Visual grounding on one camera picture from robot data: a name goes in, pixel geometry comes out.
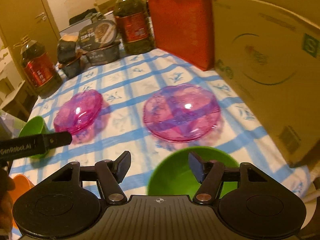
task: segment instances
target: person's hand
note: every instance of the person's hand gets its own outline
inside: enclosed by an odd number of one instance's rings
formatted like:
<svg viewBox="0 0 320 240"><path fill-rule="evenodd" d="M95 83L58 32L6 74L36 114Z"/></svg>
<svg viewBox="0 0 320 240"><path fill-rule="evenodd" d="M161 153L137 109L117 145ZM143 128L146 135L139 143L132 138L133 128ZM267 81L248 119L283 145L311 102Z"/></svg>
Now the person's hand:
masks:
<svg viewBox="0 0 320 240"><path fill-rule="evenodd" d="M7 235L12 230L12 199L8 190L15 188L13 179L0 168L0 235Z"/></svg>

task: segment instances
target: green bowl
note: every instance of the green bowl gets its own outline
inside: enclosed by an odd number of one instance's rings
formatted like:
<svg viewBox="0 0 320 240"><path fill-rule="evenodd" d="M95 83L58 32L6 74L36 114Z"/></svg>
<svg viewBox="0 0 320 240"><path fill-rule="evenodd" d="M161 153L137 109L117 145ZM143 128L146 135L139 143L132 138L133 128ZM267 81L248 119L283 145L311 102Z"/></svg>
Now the green bowl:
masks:
<svg viewBox="0 0 320 240"><path fill-rule="evenodd" d="M151 175L147 194L151 196L189 195L192 199L200 184L188 164L189 152L196 152L205 161L217 160L228 167L239 163L227 153L212 147L189 147L179 150L164 159ZM237 188L237 182L224 182L220 198Z"/></svg>
<svg viewBox="0 0 320 240"><path fill-rule="evenodd" d="M23 136L30 136L35 134L47 134L49 133L48 127L44 121L44 119L41 116L36 116L32 119L30 119L26 125L22 128L22 130L19 133L19 137ZM43 153L43 154L37 154L29 156L29 158L32 159L41 159L43 158L49 151Z"/></svg>

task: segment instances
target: blue checkered tablecloth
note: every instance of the blue checkered tablecloth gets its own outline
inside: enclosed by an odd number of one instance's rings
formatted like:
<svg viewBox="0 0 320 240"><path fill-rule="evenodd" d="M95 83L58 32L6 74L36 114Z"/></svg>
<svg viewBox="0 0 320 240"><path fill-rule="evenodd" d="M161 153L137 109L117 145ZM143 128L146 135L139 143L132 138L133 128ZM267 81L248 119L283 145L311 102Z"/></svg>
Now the blue checkered tablecloth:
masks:
<svg viewBox="0 0 320 240"><path fill-rule="evenodd" d="M211 90L220 104L222 121L209 139L169 144L155 138L145 128L142 109L145 101L159 89L182 83ZM90 89L100 92L110 105L107 127L92 141L57 148L42 160L15 160L11 176L23 173L37 184L71 161L90 166L103 159L114 160L129 150L132 164L120 186L127 196L145 194L153 169L165 157L182 147L208 145L227 152L239 163L253 163L298 196L302 196L311 183L308 168L288 167L246 104L215 71L202 72L160 49L89 68L64 82L50 98L39 99L30 118L41 115L49 129L53 129L53 119L62 104L76 93ZM98 195L93 182L84 183L84 187Z"/></svg>

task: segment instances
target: green logo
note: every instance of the green logo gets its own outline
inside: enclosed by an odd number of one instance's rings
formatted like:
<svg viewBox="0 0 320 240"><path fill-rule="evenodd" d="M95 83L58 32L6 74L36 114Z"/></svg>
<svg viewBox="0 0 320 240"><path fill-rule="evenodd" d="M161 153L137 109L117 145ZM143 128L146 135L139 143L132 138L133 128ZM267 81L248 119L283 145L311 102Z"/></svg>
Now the green logo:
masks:
<svg viewBox="0 0 320 240"><path fill-rule="evenodd" d="M233 70L230 67L226 67L221 59L216 62L216 68L221 72L226 71L226 76L233 79Z"/></svg>
<svg viewBox="0 0 320 240"><path fill-rule="evenodd" d="M320 42L317 39L305 33L302 43L302 49L305 52L309 53L312 57L316 58L318 54L319 43Z"/></svg>

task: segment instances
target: pink glass plate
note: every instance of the pink glass plate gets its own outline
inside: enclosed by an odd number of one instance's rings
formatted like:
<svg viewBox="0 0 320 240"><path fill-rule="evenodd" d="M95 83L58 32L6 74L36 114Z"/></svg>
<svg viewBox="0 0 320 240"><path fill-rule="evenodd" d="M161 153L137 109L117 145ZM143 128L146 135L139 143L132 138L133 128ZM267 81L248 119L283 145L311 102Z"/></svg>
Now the pink glass plate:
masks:
<svg viewBox="0 0 320 240"><path fill-rule="evenodd" d="M53 120L55 131L68 131L74 135L87 129L99 115L102 103L102 95L96 90L74 95L63 104Z"/></svg>
<svg viewBox="0 0 320 240"><path fill-rule="evenodd" d="M191 84L164 87L143 108L143 122L150 132L176 143L198 140L217 125L220 116L214 94Z"/></svg>

